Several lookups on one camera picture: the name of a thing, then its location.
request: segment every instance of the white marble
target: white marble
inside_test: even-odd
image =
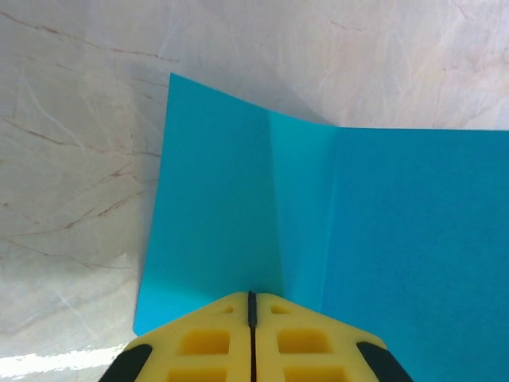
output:
[[[134,337],[170,72],[350,127],[506,129],[505,0],[2,0],[0,379]]]

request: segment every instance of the blue paper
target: blue paper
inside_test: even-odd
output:
[[[134,330],[280,294],[414,380],[509,380],[509,133],[307,123],[172,75]]]

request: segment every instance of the yellow plastic object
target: yellow plastic object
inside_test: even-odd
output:
[[[293,304],[258,294],[256,363],[260,382],[378,382],[357,349],[378,337]]]
[[[411,379],[372,334],[272,294],[236,293],[132,341],[100,380],[113,381]]]

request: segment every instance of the folded blue paper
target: folded blue paper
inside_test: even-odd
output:
[[[509,380],[509,132],[308,123],[171,75],[134,322],[280,294],[416,380]]]

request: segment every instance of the black rubber edge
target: black rubber edge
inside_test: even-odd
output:
[[[256,325],[258,324],[258,310],[256,307],[256,293],[247,294],[247,324],[251,334],[251,382],[256,382]]]
[[[357,348],[379,382],[413,382],[389,350],[370,342],[359,342]]]
[[[152,346],[144,344],[119,354],[99,382],[135,382],[152,353]]]

